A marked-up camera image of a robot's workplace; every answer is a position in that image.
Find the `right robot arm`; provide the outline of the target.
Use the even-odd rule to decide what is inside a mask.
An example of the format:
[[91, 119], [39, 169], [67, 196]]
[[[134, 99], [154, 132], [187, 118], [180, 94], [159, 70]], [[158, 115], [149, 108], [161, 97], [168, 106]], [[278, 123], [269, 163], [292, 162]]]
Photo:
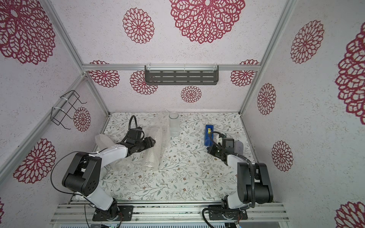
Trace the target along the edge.
[[271, 180], [267, 165], [252, 162], [235, 149], [235, 140], [226, 137], [221, 132], [207, 133], [211, 145], [208, 154], [219, 158], [225, 165], [236, 171], [237, 191], [221, 199], [221, 206], [209, 206], [202, 210], [204, 222], [212, 228], [209, 220], [240, 220], [247, 219], [247, 210], [257, 204], [272, 203], [274, 200]]

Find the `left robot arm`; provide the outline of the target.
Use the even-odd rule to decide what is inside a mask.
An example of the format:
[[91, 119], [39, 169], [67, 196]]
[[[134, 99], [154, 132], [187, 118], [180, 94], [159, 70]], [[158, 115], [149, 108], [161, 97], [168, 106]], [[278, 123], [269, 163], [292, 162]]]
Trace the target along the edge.
[[117, 160], [150, 149], [155, 143], [155, 139], [146, 137], [136, 116], [132, 115], [122, 141], [100, 152], [74, 152], [75, 156], [62, 179], [62, 186], [71, 191], [70, 195], [82, 196], [94, 206], [94, 221], [122, 221], [125, 216], [117, 200], [99, 186], [102, 169]]

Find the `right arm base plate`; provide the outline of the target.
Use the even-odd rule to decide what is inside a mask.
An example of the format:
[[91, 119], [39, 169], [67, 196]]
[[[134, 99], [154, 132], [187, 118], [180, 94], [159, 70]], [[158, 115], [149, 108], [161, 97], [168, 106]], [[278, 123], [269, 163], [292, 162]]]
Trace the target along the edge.
[[243, 209], [223, 209], [220, 205], [209, 205], [210, 220], [247, 220], [248, 215]]

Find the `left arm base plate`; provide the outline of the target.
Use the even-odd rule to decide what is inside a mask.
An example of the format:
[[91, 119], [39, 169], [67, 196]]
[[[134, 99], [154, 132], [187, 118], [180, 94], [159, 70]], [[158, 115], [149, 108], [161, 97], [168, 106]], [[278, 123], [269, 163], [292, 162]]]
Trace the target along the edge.
[[96, 209], [92, 218], [94, 222], [130, 221], [133, 215], [133, 206], [118, 206], [116, 212], [109, 213]]

